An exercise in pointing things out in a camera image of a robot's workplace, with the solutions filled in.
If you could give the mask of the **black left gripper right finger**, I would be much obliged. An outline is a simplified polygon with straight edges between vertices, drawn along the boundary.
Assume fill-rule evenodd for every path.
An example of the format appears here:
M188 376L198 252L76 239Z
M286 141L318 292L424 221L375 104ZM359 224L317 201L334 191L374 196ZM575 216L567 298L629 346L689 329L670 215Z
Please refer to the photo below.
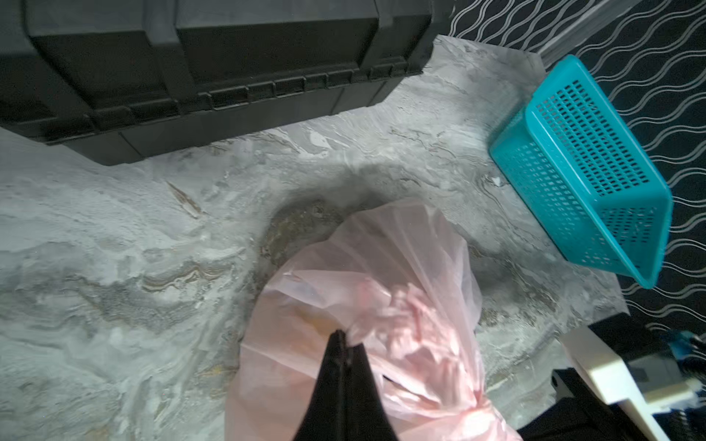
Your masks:
M345 384L346 439L397 441L382 406L364 345L347 349Z

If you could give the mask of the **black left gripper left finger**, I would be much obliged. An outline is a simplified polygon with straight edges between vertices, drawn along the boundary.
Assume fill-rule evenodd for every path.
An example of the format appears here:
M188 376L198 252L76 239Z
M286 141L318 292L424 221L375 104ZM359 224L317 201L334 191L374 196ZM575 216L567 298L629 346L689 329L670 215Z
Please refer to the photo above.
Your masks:
M328 339L310 404L293 439L345 440L346 393L346 335L337 330Z

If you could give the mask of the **pink plastic bag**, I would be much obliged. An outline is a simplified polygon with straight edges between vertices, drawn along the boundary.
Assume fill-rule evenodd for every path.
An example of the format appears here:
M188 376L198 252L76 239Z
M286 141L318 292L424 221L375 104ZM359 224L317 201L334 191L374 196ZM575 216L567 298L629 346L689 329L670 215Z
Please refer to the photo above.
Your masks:
M352 214L259 294L226 401L229 440L290 440L331 334L363 345L401 440L516 440L485 391L482 296L442 212L400 200Z

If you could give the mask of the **teal plastic basket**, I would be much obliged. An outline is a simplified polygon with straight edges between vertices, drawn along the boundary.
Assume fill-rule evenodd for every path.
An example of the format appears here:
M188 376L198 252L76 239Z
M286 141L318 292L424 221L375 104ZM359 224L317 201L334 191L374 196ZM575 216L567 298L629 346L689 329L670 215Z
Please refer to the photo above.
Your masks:
M553 68L489 154L567 261L656 286L672 192L581 60Z

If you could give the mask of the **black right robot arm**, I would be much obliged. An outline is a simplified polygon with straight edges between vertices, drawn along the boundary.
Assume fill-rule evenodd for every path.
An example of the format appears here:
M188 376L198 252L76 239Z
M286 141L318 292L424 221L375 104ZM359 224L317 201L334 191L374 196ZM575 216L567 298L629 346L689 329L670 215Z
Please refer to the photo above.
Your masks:
M564 334L570 366L551 376L555 404L518 432L525 440L702 440L705 341L661 336L626 313Z

